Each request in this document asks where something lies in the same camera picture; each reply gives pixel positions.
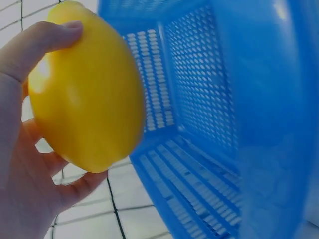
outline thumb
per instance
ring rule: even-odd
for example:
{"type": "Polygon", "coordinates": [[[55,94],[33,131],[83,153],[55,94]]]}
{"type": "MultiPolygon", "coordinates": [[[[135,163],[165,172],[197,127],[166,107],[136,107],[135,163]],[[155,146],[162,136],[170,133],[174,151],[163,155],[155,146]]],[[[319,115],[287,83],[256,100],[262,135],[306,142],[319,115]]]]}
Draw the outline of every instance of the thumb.
{"type": "Polygon", "coordinates": [[[6,184],[20,130],[22,83],[47,52],[71,46],[82,31],[79,21],[39,22],[0,50],[0,189],[6,184]]]}

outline blue plastic basket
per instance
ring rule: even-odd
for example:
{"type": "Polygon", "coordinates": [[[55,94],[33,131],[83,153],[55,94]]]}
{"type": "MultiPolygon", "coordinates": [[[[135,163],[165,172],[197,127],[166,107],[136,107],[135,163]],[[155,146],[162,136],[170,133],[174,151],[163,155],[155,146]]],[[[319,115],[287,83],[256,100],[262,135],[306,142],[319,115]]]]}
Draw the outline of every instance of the blue plastic basket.
{"type": "Polygon", "coordinates": [[[314,0],[100,1],[145,87],[132,163],[175,238],[294,237],[317,156],[317,9],[314,0]]]}

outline skin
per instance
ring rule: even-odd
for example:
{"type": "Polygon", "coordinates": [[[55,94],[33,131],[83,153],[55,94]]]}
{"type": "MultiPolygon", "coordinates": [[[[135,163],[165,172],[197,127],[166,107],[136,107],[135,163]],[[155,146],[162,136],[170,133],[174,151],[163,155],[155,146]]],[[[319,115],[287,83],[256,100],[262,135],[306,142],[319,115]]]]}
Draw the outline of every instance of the skin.
{"type": "Polygon", "coordinates": [[[83,200],[107,177],[86,173],[69,185],[52,177],[67,165],[56,153],[39,153],[33,119],[21,122],[26,80],[45,53],[70,47],[81,22],[39,22],[0,50],[0,238],[42,239],[53,219],[83,200]]]}

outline tile floor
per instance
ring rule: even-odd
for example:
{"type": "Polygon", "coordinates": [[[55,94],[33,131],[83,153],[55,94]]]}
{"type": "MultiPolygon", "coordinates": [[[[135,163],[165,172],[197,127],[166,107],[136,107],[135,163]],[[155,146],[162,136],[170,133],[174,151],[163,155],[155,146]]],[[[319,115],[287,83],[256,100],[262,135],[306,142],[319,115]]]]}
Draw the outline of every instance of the tile floor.
{"type": "MultiPolygon", "coordinates": [[[[96,11],[98,0],[78,0],[96,11]]],[[[0,0],[0,48],[15,35],[44,20],[60,0],[0,0]]],[[[32,118],[29,100],[23,103],[22,120],[32,118]]],[[[40,152],[52,149],[41,140],[40,152]]],[[[70,183],[84,171],[68,165],[54,178],[56,184],[70,183]]],[[[305,224],[302,239],[319,239],[319,229],[305,224]]],[[[136,172],[126,158],[114,164],[105,180],[89,197],[61,213],[44,239],[172,239],[136,172]]]]}
{"type": "MultiPolygon", "coordinates": [[[[84,171],[68,165],[54,177],[67,184],[84,171]]],[[[126,158],[114,164],[105,180],[89,197],[61,213],[45,239],[172,239],[148,197],[141,181],[126,158]]]]}

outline fingernail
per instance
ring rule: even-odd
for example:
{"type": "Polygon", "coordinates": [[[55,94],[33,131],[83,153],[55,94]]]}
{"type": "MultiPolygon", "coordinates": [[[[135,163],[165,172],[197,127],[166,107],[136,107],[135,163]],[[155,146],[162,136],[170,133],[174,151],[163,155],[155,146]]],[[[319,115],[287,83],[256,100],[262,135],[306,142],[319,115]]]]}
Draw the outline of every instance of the fingernail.
{"type": "Polygon", "coordinates": [[[75,29],[75,28],[82,28],[83,24],[81,21],[69,21],[63,24],[63,26],[70,28],[70,29],[75,29]]]}

